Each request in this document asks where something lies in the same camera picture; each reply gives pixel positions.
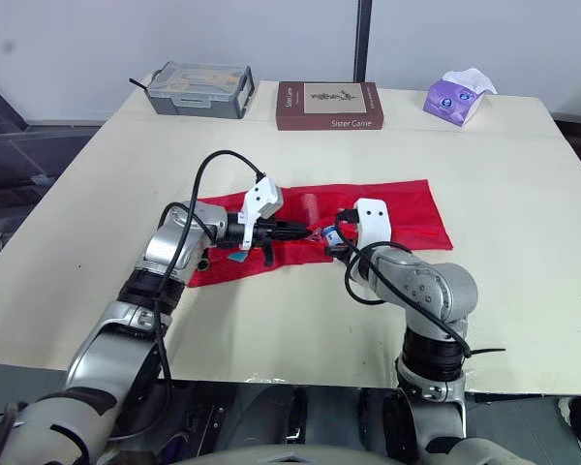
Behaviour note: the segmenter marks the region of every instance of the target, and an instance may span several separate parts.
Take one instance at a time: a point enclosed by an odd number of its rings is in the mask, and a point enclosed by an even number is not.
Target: black pole
[[[366,62],[368,61],[368,39],[370,38],[370,15],[372,0],[357,0],[357,29],[355,31],[355,60],[352,80],[366,80]]]

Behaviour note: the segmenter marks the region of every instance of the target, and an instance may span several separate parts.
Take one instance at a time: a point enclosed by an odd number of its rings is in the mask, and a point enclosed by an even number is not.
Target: cable connector
[[[336,217],[341,221],[346,221],[347,223],[359,223],[359,212],[356,208],[345,208],[339,211]]]

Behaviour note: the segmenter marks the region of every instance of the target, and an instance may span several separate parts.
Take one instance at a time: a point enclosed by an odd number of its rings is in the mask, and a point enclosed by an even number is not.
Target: gray toolbox
[[[153,75],[146,96],[160,114],[239,119],[254,88],[249,66],[169,61]]]

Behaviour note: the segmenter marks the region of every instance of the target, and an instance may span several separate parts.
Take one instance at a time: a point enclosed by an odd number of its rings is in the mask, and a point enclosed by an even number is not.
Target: white table
[[[380,90],[382,131],[278,132],[275,82],[243,120],[154,113],[135,91],[84,147],[0,255],[0,362],[65,369],[129,276],[164,205],[188,197],[203,157],[230,148],[280,185],[427,178],[474,276],[468,389],[581,393],[581,164],[536,99],[489,96],[463,129],[424,113],[423,92]],[[216,160],[201,194],[253,176]],[[169,333],[182,379],[391,387],[403,312],[363,307],[336,263],[188,290]]]

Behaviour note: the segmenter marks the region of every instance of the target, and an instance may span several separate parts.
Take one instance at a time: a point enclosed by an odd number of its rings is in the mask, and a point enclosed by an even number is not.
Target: red cloth
[[[276,217],[299,221],[316,233],[333,225],[334,216],[343,208],[352,208],[360,198],[381,199],[387,204],[392,227],[391,240],[412,250],[451,250],[452,243],[445,232],[439,211],[428,187],[428,181],[391,182],[387,184],[329,184],[283,188],[284,205]],[[239,211],[244,192],[229,196],[202,199],[203,202],[221,205],[228,211]],[[356,237],[354,226],[344,225],[348,237]],[[324,253],[325,239],[310,237],[292,241],[273,242],[273,266],[264,265],[261,249],[250,250],[243,263],[228,258],[237,249],[209,249],[211,266],[206,271],[194,273],[189,287],[207,286],[233,281],[246,276],[272,271],[287,264],[317,264],[332,262]]]

